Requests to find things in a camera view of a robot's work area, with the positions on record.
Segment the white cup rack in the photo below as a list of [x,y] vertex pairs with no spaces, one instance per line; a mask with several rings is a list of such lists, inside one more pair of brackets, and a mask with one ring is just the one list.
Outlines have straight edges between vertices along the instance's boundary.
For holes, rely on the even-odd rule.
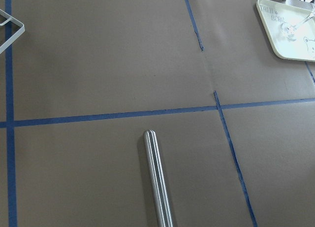
[[0,27],[5,29],[5,41],[0,45],[0,53],[2,54],[25,32],[25,25],[2,9],[0,15],[5,19],[0,24]]

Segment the steel muddler black tip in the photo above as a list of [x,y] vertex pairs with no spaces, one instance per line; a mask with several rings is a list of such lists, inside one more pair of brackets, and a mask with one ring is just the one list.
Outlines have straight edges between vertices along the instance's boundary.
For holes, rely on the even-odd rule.
[[158,140],[155,131],[147,130],[143,134],[148,169],[150,173],[153,199],[159,227],[172,227],[173,218],[160,158]]

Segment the clear wine glass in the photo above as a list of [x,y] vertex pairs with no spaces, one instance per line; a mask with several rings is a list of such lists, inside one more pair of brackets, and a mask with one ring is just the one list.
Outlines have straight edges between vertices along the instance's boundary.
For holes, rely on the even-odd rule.
[[299,23],[297,23],[296,25],[292,25],[290,23],[284,22],[281,24],[280,26],[280,30],[281,33],[284,37],[287,38],[287,40],[289,41],[295,41],[296,40],[296,32],[297,30],[306,22],[308,22],[309,20],[311,20],[312,18],[315,17],[315,11],[312,10],[312,12],[306,17],[304,18],[302,21],[300,21]]

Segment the cream bear tray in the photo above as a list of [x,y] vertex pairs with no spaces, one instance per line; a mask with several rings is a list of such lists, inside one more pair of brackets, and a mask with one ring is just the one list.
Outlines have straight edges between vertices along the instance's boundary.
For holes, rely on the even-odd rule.
[[256,7],[276,56],[286,60],[315,61],[315,4],[296,7],[257,0]]

